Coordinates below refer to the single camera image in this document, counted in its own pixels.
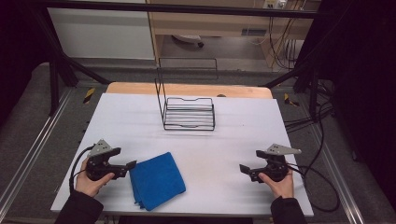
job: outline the white table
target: white table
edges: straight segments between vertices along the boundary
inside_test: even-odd
[[[264,167],[266,162],[256,157],[256,150],[265,150],[273,143],[290,146],[276,100],[215,97],[213,101],[215,131],[175,132],[163,129],[156,95],[102,95],[76,157],[84,148],[102,138],[112,147],[121,147],[120,155],[110,158],[111,164],[145,161],[169,151],[187,189],[147,212],[134,204],[128,174],[125,178],[110,181],[95,197],[105,206],[105,213],[211,217],[263,217],[271,214],[270,204],[274,199],[271,190],[264,184],[250,182],[250,178],[239,171],[239,164],[251,168]],[[295,163],[292,155],[288,155],[286,160]],[[69,196],[70,172],[71,168],[51,211],[59,212]],[[295,197],[304,214],[313,216],[303,181],[297,174],[294,175],[294,183]]]

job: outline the blue towel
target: blue towel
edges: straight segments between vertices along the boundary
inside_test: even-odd
[[[186,191],[170,152],[139,162],[129,175],[135,202],[148,211]]]

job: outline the sleeve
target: sleeve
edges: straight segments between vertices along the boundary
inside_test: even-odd
[[[306,220],[301,207],[295,198],[279,197],[271,204],[271,213],[275,224],[305,224]]]
[[[103,205],[94,198],[73,191],[61,210],[55,224],[93,224],[103,211]]]

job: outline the human hand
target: human hand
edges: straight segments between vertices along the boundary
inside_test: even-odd
[[[285,178],[279,182],[275,182],[268,175],[259,173],[259,178],[267,184],[274,193],[275,198],[282,196],[282,198],[294,198],[293,172],[289,169]]]
[[[110,173],[102,177],[100,180],[92,181],[87,177],[87,173],[85,172],[87,162],[88,158],[85,159],[81,164],[81,171],[83,172],[79,173],[77,176],[76,191],[94,197],[96,194],[98,194],[99,189],[113,178],[114,174]]]

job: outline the handheld controller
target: handheld controller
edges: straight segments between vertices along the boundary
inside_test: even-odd
[[[105,140],[101,139],[88,154],[86,167],[87,177],[96,181],[103,176],[113,173],[113,179],[125,177],[126,173],[136,166],[136,161],[128,162],[126,165],[111,165],[108,160],[110,157],[120,154],[121,148],[112,148]]]
[[[262,180],[259,178],[259,173],[264,173],[275,182],[279,182],[285,178],[289,169],[286,164],[285,155],[300,153],[300,149],[272,144],[266,151],[256,151],[257,157],[267,160],[267,165],[264,168],[250,169],[242,164],[239,164],[239,168],[242,173],[250,176],[252,182],[257,181],[262,183]]]

